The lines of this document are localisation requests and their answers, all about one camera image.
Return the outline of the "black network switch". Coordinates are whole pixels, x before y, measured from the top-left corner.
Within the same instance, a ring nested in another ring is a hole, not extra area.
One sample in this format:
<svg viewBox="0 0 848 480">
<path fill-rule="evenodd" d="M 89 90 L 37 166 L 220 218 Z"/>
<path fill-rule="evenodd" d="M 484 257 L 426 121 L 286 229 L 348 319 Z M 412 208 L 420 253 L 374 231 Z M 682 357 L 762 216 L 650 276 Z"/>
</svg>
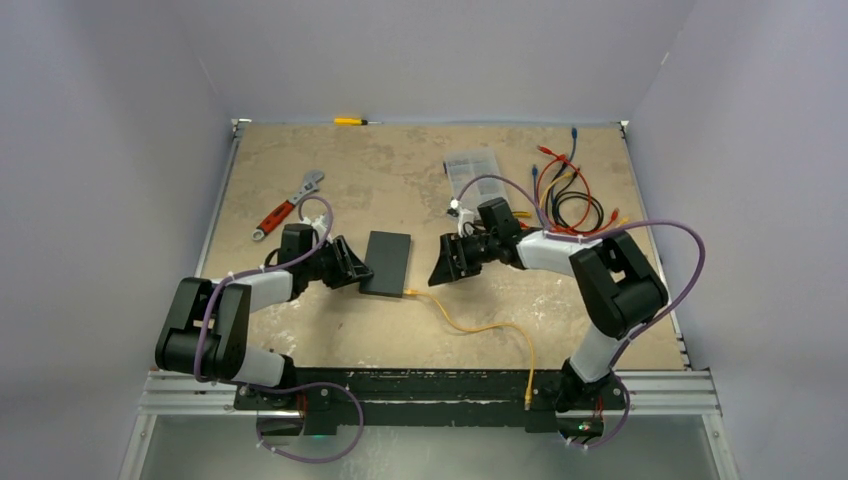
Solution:
<svg viewBox="0 0 848 480">
<path fill-rule="evenodd" d="M 402 297 L 411 244 L 412 238 L 409 234 L 371 231 L 364 262 L 373 275 L 361 282 L 359 293 Z"/>
</svg>

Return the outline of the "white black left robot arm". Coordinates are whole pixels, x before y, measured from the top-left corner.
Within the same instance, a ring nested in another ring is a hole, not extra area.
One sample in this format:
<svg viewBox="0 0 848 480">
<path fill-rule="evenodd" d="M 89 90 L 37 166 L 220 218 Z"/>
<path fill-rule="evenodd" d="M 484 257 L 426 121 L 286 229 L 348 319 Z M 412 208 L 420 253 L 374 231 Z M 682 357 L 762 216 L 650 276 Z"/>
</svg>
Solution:
<svg viewBox="0 0 848 480">
<path fill-rule="evenodd" d="M 224 279 L 182 279 L 155 347 L 156 366 L 198 381 L 254 385 L 272 408 L 292 405 L 298 395 L 294 361 L 249 345 L 251 315 L 297 299 L 312 282 L 338 289 L 373 272 L 343 237 L 330 239 L 303 223 L 285 226 L 267 259 L 266 266 Z"/>
</svg>

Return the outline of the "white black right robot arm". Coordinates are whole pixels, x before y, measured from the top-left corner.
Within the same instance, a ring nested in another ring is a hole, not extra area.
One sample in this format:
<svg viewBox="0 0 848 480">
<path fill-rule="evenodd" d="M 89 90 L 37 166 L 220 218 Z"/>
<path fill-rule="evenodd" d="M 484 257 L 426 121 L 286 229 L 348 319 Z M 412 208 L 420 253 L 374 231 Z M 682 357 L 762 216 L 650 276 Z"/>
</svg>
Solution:
<svg viewBox="0 0 848 480">
<path fill-rule="evenodd" d="M 477 211 L 480 229 L 460 226 L 455 233 L 441 235 L 429 285 L 476 276 L 494 261 L 574 278 L 590 327 L 562 366 L 557 408 L 588 405 L 611 380 L 613 358 L 628 334 L 648 324 L 668 303 L 667 288 L 626 232 L 571 242 L 540 228 L 522 227 L 502 197 L 481 203 Z"/>
</svg>

